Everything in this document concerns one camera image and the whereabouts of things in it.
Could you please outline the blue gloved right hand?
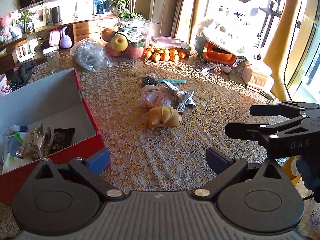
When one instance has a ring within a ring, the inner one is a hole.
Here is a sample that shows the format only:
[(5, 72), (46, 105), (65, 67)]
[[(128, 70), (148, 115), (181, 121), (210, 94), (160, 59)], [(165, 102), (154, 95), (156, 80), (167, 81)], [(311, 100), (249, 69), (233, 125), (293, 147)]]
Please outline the blue gloved right hand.
[(313, 199), (319, 203), (319, 155), (301, 155), (296, 167), (305, 187), (313, 192)]

